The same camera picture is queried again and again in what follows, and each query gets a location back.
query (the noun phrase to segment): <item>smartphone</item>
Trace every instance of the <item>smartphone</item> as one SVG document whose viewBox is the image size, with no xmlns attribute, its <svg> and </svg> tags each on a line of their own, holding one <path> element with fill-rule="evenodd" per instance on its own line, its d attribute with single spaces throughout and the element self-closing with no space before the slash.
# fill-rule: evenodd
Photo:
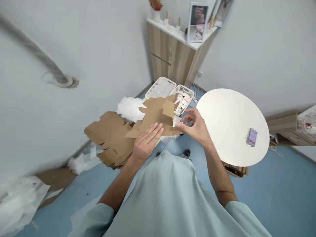
<svg viewBox="0 0 316 237">
<path fill-rule="evenodd" d="M 254 147 L 256 145 L 257 141 L 257 131 L 253 130 L 252 128 L 249 129 L 248 138 L 247 138 L 247 144 Z"/>
</svg>

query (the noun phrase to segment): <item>foot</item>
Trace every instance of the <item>foot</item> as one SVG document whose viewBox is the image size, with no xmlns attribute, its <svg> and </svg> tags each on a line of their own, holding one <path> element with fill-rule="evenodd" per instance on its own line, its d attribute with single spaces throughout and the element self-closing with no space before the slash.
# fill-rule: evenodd
<svg viewBox="0 0 316 237">
<path fill-rule="evenodd" d="M 190 157 L 190 154 L 191 154 L 191 151 L 189 149 L 185 149 L 185 151 L 183 152 L 183 154 L 186 156 L 186 157 Z"/>
</svg>

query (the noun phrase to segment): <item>photo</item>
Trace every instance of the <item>photo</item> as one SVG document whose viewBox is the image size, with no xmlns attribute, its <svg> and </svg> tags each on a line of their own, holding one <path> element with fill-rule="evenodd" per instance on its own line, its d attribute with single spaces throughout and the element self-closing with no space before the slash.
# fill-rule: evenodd
<svg viewBox="0 0 316 237">
<path fill-rule="evenodd" d="M 208 6 L 191 4 L 187 42 L 202 42 L 206 26 L 207 10 Z"/>
<path fill-rule="evenodd" d="M 204 25 L 208 6 L 192 6 L 191 25 Z"/>
<path fill-rule="evenodd" d="M 215 23 L 215 26 L 222 27 L 224 20 L 228 14 L 228 11 L 231 7 L 231 4 L 233 3 L 233 0 L 222 0 L 221 4 L 217 11 L 217 21 Z"/>
</svg>

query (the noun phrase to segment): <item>dried flower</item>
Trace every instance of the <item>dried flower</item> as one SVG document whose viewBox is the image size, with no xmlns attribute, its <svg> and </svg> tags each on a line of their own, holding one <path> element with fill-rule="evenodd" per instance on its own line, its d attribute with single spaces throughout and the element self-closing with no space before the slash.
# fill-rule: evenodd
<svg viewBox="0 0 316 237">
<path fill-rule="evenodd" d="M 150 6 L 155 10 L 155 11 L 160 11 L 163 7 L 161 4 L 160 0 L 149 0 Z"/>
</svg>

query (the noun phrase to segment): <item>left hand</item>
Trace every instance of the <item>left hand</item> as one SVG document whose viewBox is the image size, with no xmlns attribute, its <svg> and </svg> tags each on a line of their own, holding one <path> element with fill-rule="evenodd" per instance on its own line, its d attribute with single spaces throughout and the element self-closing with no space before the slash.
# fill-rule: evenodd
<svg viewBox="0 0 316 237">
<path fill-rule="evenodd" d="M 151 156 L 153 150 L 155 149 L 156 142 L 160 138 L 162 132 L 164 131 L 163 124 L 155 123 L 151 125 L 144 133 L 136 138 L 134 143 L 133 154 L 131 156 L 137 162 L 141 164 Z"/>
</svg>

